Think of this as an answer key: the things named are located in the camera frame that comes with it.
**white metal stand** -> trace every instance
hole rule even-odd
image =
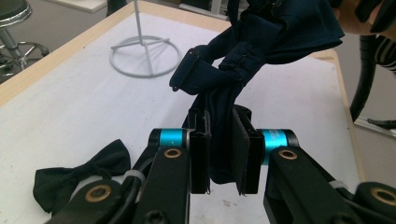
[[[181,51],[175,44],[173,44],[172,42],[169,41],[169,38],[160,38],[160,37],[152,36],[152,35],[142,35],[142,30],[141,30],[141,26],[140,26],[140,17],[139,17],[140,11],[139,11],[137,1],[138,0],[134,0],[134,10],[135,10],[135,15],[136,15],[138,36],[125,39],[125,40],[121,41],[117,46],[111,47],[112,52],[110,54],[110,63],[118,72],[120,72],[126,76],[130,76],[130,77],[158,77],[158,76],[168,74],[169,72],[173,71],[180,63],[181,58],[182,58]],[[171,67],[169,67],[167,69],[164,69],[161,72],[154,72],[153,68],[152,68],[152,63],[151,63],[151,57],[149,54],[149,46],[154,45],[154,44],[160,44],[160,43],[170,45],[177,52],[177,61],[174,63],[174,65],[172,65]],[[145,48],[146,58],[148,61],[149,74],[136,74],[133,72],[125,71],[122,68],[120,68],[115,62],[114,54],[117,52],[118,49],[130,47],[130,46],[134,46],[134,45],[138,45],[138,44]]]

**black bow tie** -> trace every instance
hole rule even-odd
[[[33,195],[46,212],[55,215],[69,201],[78,182],[92,175],[111,179],[113,175],[124,175],[131,169],[128,149],[116,140],[103,148],[87,163],[76,168],[48,168],[35,172]]]

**gray floor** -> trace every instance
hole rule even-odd
[[[177,7],[166,1],[159,2],[169,7]],[[32,17],[9,31],[17,41],[35,41],[56,50],[67,41],[89,29],[106,17],[106,9],[88,13],[60,6],[45,0],[29,0],[34,14]],[[359,80],[360,56],[359,40],[356,35],[347,35],[345,43],[336,48],[346,84],[349,102],[354,95]],[[379,68],[375,77],[372,94],[362,112],[372,119],[396,119],[396,78]],[[357,128],[361,147],[362,162],[367,180],[379,181],[396,188],[396,140],[378,133]]]

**table surface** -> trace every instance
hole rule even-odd
[[[144,14],[142,22],[149,23],[149,21],[156,20],[159,24],[162,22],[166,26],[176,25],[181,27],[180,29],[192,29],[201,35],[207,35],[207,37],[198,35],[203,40],[198,37],[197,39],[194,39],[193,36],[189,37],[191,38],[190,47],[195,46],[197,41],[206,41],[205,38],[210,40],[212,35],[230,26],[227,21],[147,2],[139,2],[139,7]],[[1,176],[5,180],[3,183],[6,183],[0,186],[0,198],[5,202],[3,204],[7,205],[0,205],[0,221],[26,223],[23,221],[36,220],[36,222],[43,222],[49,218],[35,203],[31,193],[34,170],[55,166],[77,166],[90,159],[95,151],[115,138],[125,140],[124,143],[130,149],[131,156],[135,160],[144,144],[147,143],[149,130],[153,127],[166,125],[175,127],[175,124],[178,125],[183,120],[182,117],[185,116],[185,111],[193,97],[186,96],[183,92],[172,93],[166,83],[169,76],[152,80],[133,80],[119,74],[117,78],[112,78],[99,74],[101,72],[111,73],[111,70],[99,71],[102,69],[101,66],[93,68],[96,60],[97,62],[101,60],[99,49],[104,45],[103,41],[106,42],[106,38],[114,38],[114,35],[121,34],[122,25],[125,22],[133,21],[133,13],[134,6],[132,4],[124,7],[55,50],[40,62],[0,85]],[[161,29],[154,28],[150,31],[161,31]],[[305,72],[307,65],[311,66],[310,71],[314,74]],[[88,67],[91,73],[98,73],[98,79],[90,79],[92,76],[89,75],[85,76],[83,73],[87,72],[81,72],[84,66]],[[253,79],[237,100],[238,104],[254,108],[254,125],[264,125],[256,128],[293,129],[301,140],[302,146],[307,147],[305,150],[311,156],[318,159],[318,162],[336,178],[340,178],[350,187],[355,188],[359,181],[364,180],[364,173],[361,169],[359,149],[348,113],[344,84],[335,52],[325,50],[314,53],[311,57],[297,63],[266,66],[263,72],[278,75],[274,77],[258,76]],[[301,81],[298,77],[310,78],[316,87],[309,82]],[[268,82],[276,83],[276,85],[270,85],[265,90],[261,88],[262,83]],[[292,92],[287,91],[282,91],[285,92],[282,95],[282,92],[276,91],[278,88],[298,90],[300,96],[306,99],[290,97]],[[260,103],[265,107],[258,103],[258,94],[267,95],[260,98]],[[271,101],[274,94],[283,100],[284,105]],[[322,102],[320,97],[327,97],[326,95],[332,96],[333,106]],[[166,102],[168,105],[159,105],[160,101]],[[301,108],[294,106],[297,104],[304,106]],[[288,106],[292,108],[291,112],[285,111],[285,107],[288,108]],[[107,107],[118,107],[118,109],[111,110],[110,108],[106,109]],[[273,109],[273,114],[268,114],[268,108]],[[131,109],[137,110],[137,112],[131,112],[132,114],[143,114],[143,118],[134,118],[135,115],[125,114]],[[175,110],[183,112],[180,116],[173,116]],[[300,115],[298,117],[288,116],[292,113]],[[332,116],[332,113],[335,114],[334,120],[329,117]],[[283,117],[273,119],[274,114]],[[98,120],[96,120],[98,118],[106,118],[106,120],[98,124]],[[114,123],[120,122],[125,122],[125,125],[114,126]],[[330,139],[328,132],[333,132]],[[262,178],[265,178],[265,175],[266,167],[263,167]],[[213,193],[208,197],[206,197],[207,195],[191,197],[192,223],[211,223],[210,221],[214,221],[214,223],[247,223],[246,221],[257,223],[249,218],[256,217],[257,219],[253,219],[256,221],[264,218],[262,195],[260,197],[238,197],[234,185],[228,187],[214,185],[212,189]],[[241,209],[241,207],[253,203],[258,203],[257,209]],[[217,209],[210,209],[219,206],[219,204],[228,209],[219,210],[224,214],[220,217],[217,214]],[[229,216],[234,213],[244,213],[247,219],[240,219],[241,217],[235,219],[235,217]]]

